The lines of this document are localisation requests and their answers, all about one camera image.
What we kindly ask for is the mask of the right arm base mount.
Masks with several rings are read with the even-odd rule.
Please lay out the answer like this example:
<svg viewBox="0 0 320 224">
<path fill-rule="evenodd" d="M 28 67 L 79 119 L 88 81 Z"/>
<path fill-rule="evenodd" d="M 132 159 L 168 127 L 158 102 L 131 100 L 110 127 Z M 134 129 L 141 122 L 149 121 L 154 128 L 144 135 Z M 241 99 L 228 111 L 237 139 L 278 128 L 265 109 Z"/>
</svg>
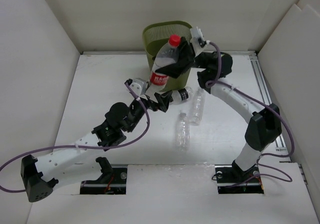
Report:
<svg viewBox="0 0 320 224">
<path fill-rule="evenodd" d="M 216 181 L 218 194 L 264 194 L 256 165 L 248 171 L 236 170 L 232 165 L 215 165 L 212 180 Z"/>
</svg>

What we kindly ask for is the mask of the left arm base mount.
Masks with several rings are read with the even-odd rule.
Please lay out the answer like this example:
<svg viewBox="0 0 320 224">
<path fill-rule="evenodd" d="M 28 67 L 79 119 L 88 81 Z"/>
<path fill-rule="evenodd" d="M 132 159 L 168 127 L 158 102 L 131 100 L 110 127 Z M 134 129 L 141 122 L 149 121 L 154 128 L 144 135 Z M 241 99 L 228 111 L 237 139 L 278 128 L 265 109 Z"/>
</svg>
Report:
<svg viewBox="0 0 320 224">
<path fill-rule="evenodd" d="M 81 182 L 81 195 L 125 195 L 127 190 L 127 165 L 113 165 L 113 174 L 106 179 L 98 178 Z"/>
</svg>

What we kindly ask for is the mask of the red cap plastic bottle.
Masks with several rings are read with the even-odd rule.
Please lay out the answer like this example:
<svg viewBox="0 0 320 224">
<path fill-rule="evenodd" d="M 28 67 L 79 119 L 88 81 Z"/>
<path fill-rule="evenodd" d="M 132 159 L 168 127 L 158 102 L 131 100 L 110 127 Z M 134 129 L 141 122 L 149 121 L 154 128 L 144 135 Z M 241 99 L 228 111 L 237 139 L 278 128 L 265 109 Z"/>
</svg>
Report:
<svg viewBox="0 0 320 224">
<path fill-rule="evenodd" d="M 151 69 L 152 71 L 149 79 L 149 88 L 146 91 L 146 95 L 148 95 L 149 97 L 153 96 L 156 92 L 162 91 L 165 88 L 169 76 L 156 73 L 156 70 L 158 68 L 165 67 L 178 61 L 178 46 L 180 44 L 180 40 L 180 36 L 176 34 L 171 35 L 168 41 L 157 53 Z"/>
</svg>

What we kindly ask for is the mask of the black label plastic bottle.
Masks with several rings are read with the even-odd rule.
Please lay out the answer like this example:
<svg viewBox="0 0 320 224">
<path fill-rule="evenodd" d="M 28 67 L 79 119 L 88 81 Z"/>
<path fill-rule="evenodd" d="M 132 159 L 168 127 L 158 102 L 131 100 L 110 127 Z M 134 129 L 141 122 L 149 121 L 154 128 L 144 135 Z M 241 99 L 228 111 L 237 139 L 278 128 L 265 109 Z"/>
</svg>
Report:
<svg viewBox="0 0 320 224">
<path fill-rule="evenodd" d="M 193 90 L 191 87 L 186 86 L 183 89 L 175 90 L 172 92 L 171 98 L 170 98 L 170 104 L 172 105 L 178 105 L 181 103 L 185 103 L 189 101 L 193 96 Z"/>
</svg>

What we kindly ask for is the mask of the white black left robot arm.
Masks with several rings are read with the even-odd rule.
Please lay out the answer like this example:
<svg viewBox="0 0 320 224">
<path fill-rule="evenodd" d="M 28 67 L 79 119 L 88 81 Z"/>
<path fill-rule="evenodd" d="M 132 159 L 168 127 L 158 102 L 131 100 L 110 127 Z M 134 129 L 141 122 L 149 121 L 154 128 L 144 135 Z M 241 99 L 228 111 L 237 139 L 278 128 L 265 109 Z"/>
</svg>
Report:
<svg viewBox="0 0 320 224">
<path fill-rule="evenodd" d="M 35 157 L 33 153 L 21 160 L 20 174 L 30 203 L 48 197 L 56 189 L 82 180 L 107 182 L 113 168 L 102 152 L 125 147 L 125 133 L 132 132 L 148 110 L 167 112 L 172 91 L 156 93 L 156 102 L 147 96 L 134 99 L 130 105 L 117 102 L 105 114 L 105 120 L 73 144 L 54 146 L 49 154 Z"/>
</svg>

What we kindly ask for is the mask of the clear white cap bottle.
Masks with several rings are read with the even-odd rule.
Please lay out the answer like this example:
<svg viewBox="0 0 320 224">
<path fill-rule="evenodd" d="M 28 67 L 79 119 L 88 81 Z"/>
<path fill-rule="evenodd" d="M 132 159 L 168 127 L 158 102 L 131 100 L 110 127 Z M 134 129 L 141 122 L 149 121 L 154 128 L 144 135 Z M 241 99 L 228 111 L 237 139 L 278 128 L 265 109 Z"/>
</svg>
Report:
<svg viewBox="0 0 320 224">
<path fill-rule="evenodd" d="M 175 131 L 176 148 L 181 151 L 187 151 L 190 146 L 190 121 L 186 113 L 181 112 L 178 115 Z"/>
</svg>

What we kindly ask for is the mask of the clear wide bottle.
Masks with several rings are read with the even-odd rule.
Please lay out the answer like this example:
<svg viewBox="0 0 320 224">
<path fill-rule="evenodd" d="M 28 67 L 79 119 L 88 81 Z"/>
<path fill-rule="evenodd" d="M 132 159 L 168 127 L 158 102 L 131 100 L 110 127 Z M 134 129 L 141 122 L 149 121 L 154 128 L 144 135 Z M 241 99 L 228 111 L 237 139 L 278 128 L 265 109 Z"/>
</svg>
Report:
<svg viewBox="0 0 320 224">
<path fill-rule="evenodd" d="M 192 98 L 191 109 L 189 112 L 189 121 L 192 125 L 198 126 L 202 121 L 206 99 L 205 93 L 204 89 L 198 88 Z"/>
</svg>

